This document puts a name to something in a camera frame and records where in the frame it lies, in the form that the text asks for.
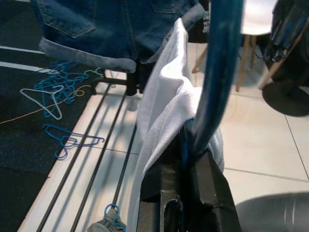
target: white towel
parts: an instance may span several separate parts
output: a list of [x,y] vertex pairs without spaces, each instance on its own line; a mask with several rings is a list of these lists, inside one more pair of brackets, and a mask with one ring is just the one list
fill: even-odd
[[[144,141],[130,196],[127,232],[136,232],[137,229],[140,187],[147,170],[168,147],[184,123],[197,112],[201,88],[193,87],[189,80],[187,39],[188,34],[181,19],[178,19],[140,103],[137,129]],[[210,141],[210,150],[223,170],[223,145],[219,131]]]

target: yellow wire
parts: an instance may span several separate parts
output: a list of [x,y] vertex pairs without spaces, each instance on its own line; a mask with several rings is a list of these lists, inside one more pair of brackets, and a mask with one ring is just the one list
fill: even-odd
[[[81,96],[85,95],[85,91],[81,90],[81,89],[84,88],[84,87],[91,87],[91,86],[89,86],[89,85],[84,85],[84,86],[81,86],[81,87],[79,87],[78,89],[76,89],[74,92],[75,92],[75,95],[76,95],[77,97],[81,97]],[[59,105],[59,104],[63,103],[65,100],[60,101],[60,102],[58,102],[57,104]],[[54,106],[54,105],[55,105],[55,104],[49,105],[49,106],[47,106],[46,108],[50,108],[50,107],[52,107],[52,106]],[[7,122],[12,122],[12,121],[15,121],[15,120],[17,120],[17,119],[26,117],[26,116],[31,115],[31,114],[34,114],[34,113],[37,113],[37,112],[42,111],[42,110],[44,110],[44,109],[42,108],[42,109],[39,109],[39,110],[36,110],[36,111],[32,111],[32,112],[27,113],[27,114],[25,114],[25,115],[22,115],[22,116],[19,116],[19,117],[15,117],[15,118],[12,118],[12,119],[9,119],[9,120],[0,122],[0,124],[7,123]]]

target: wooden chair leg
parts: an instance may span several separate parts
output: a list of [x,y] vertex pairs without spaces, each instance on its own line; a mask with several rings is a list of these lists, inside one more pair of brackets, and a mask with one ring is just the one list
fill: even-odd
[[201,65],[202,61],[204,60],[206,53],[208,50],[208,46],[205,48],[205,50],[203,51],[203,53],[199,56],[199,58],[197,59],[193,69],[192,69],[192,74],[195,74],[198,72],[198,68]]
[[256,49],[256,35],[253,35],[251,37],[251,45],[252,45],[252,51],[251,51],[251,64],[250,64],[250,68],[253,68],[254,57],[255,57],[255,49]]
[[250,35],[245,35],[245,41],[243,44],[243,53],[242,53],[242,58],[241,58],[241,66],[240,66],[239,76],[238,76],[237,85],[236,85],[236,92],[239,92],[239,88],[243,80],[246,60],[247,60],[248,51],[249,51],[249,43],[250,43]]

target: black carpet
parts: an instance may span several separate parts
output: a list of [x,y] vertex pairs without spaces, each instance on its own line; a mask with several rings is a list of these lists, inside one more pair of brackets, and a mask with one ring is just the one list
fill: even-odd
[[[42,32],[29,3],[0,0],[0,46],[38,50]],[[55,61],[43,54],[0,49],[0,62],[47,67]],[[22,88],[33,88],[46,78],[46,74],[8,68],[0,65],[0,123],[40,107],[19,93]],[[74,66],[69,72],[93,69],[85,65]],[[90,80],[76,84],[89,85]],[[61,120],[45,118],[43,112],[0,124],[0,231],[15,232],[25,218],[33,201],[43,186],[60,152],[58,141],[49,137],[43,124],[57,125],[72,130],[83,112],[89,97],[76,97],[73,104],[61,104]],[[32,95],[42,99],[41,95]]]

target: jeans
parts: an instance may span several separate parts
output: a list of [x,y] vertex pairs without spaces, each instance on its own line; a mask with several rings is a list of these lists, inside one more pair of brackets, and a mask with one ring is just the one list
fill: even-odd
[[49,56],[134,73],[153,63],[181,17],[190,28],[205,13],[198,0],[32,0]]

